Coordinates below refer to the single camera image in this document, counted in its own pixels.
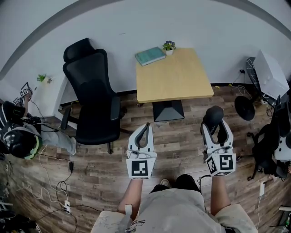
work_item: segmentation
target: teal book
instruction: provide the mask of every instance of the teal book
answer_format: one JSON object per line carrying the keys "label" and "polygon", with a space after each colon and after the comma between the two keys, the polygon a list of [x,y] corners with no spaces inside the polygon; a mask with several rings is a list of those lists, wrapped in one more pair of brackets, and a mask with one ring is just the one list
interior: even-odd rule
{"label": "teal book", "polygon": [[159,47],[148,49],[146,51],[135,54],[135,58],[142,66],[164,59],[165,57],[166,55]]}

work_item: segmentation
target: shirt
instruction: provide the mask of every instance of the shirt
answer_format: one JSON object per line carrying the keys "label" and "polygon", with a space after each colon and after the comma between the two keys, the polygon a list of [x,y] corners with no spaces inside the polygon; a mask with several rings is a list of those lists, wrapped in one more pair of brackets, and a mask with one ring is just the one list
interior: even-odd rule
{"label": "shirt", "polygon": [[[103,211],[91,233],[122,233],[119,224],[125,215]],[[193,190],[167,189],[150,193],[140,205],[139,216],[130,221],[125,233],[257,233],[240,205],[230,205],[215,216],[206,213],[203,196]]]}

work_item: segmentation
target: shoe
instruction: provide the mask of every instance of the shoe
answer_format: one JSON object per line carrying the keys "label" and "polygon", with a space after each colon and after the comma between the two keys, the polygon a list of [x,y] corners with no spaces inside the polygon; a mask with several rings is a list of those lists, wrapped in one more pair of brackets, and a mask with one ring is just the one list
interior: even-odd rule
{"label": "shoe", "polygon": [[165,185],[166,187],[170,188],[170,182],[167,180],[167,179],[163,179],[161,182],[160,182],[161,185]]}
{"label": "shoe", "polygon": [[71,137],[71,141],[75,145],[74,151],[73,151],[73,153],[71,153],[71,155],[75,155],[77,152],[77,141],[74,137]]}

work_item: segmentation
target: white box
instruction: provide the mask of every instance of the white box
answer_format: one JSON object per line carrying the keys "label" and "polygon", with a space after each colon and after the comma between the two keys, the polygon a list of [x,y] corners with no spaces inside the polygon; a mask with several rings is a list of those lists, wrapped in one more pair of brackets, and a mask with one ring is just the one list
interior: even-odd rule
{"label": "white box", "polygon": [[151,178],[157,154],[155,152],[132,151],[126,152],[128,176],[131,179],[149,179]]}
{"label": "white box", "polygon": [[236,154],[211,154],[205,162],[211,176],[227,176],[236,170]]}
{"label": "white box", "polygon": [[253,64],[263,93],[277,99],[289,90],[286,77],[273,57],[260,50]]}

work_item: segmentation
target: hand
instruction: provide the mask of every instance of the hand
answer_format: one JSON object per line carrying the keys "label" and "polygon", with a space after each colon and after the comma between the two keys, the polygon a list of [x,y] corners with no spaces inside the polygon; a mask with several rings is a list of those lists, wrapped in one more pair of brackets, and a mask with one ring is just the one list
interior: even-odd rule
{"label": "hand", "polygon": [[28,93],[24,96],[24,99],[29,101],[32,98],[32,93],[30,89],[27,89],[27,90],[28,90]]}

